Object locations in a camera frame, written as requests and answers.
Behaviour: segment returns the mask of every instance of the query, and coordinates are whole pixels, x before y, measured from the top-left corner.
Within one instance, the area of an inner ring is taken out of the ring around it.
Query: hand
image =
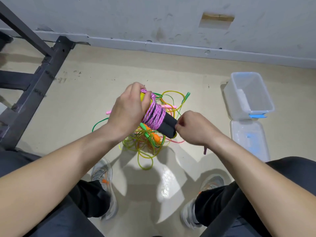
[[[188,143],[205,146],[212,151],[218,137],[227,137],[203,115],[193,111],[184,112],[175,128]]]
[[[146,89],[144,85],[134,82],[116,99],[107,125],[114,128],[117,141],[123,141],[133,133],[142,122],[149,108],[151,91],[147,91],[143,101],[140,100],[140,90]]]

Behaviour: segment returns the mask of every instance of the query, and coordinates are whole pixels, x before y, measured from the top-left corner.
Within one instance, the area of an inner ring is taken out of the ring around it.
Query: gray metal frame
[[[16,147],[61,65],[75,43],[60,36],[51,48],[0,1],[0,19],[45,55],[34,74],[0,70],[0,88],[23,90],[13,105],[0,115],[0,145],[6,150]]]

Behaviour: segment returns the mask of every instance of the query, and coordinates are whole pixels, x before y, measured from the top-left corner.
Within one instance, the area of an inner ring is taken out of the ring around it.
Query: person
[[[112,168],[102,157],[139,126],[151,95],[141,102],[143,88],[129,85],[105,125],[44,157],[0,152],[0,236],[102,236],[87,217],[110,219],[118,209]],[[290,157],[263,163],[192,111],[176,130],[188,143],[212,150],[236,181],[224,186],[220,175],[206,179],[181,211],[188,227],[216,222],[241,190],[247,199],[240,215],[262,236],[315,236],[315,162]],[[81,180],[92,167],[91,182]]]

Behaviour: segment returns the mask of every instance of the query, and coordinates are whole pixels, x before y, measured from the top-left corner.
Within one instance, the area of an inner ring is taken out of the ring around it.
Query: shoe
[[[221,175],[219,174],[213,174],[210,175],[208,178],[206,178],[201,187],[200,187],[200,192],[206,191],[206,190],[211,190],[217,187],[224,186],[225,182],[224,179]],[[189,203],[187,203],[183,209],[180,212],[180,218],[182,223],[186,226],[189,227],[190,229],[196,229],[202,227],[202,224],[200,224],[196,217],[195,217],[195,200],[192,199]]]
[[[115,194],[112,188],[112,167],[110,162],[106,159],[101,159],[93,168],[92,168],[92,175],[91,181],[98,180],[102,188],[111,195],[111,202],[108,211],[101,217],[101,219],[112,219],[119,207],[115,198]]]

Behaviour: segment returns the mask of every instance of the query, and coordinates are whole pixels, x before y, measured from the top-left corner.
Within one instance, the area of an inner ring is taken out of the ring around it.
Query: black pants
[[[1,151],[0,177],[37,158],[39,156],[25,152]],[[109,207],[110,195],[102,189],[99,181],[80,180],[65,199],[25,236],[101,237],[101,232],[87,217],[100,217]]]
[[[270,161],[267,164],[305,190],[316,195],[316,162],[301,157],[286,157]],[[223,187],[201,192],[195,202],[197,220],[204,226],[209,226],[228,205],[238,189],[236,182],[233,182]],[[239,217],[225,233],[225,236],[271,236],[250,202],[242,192],[241,194],[245,199],[244,205],[240,210]],[[225,219],[229,219],[229,214],[232,212],[232,210],[228,211],[228,216],[221,219],[220,223],[225,222]]]

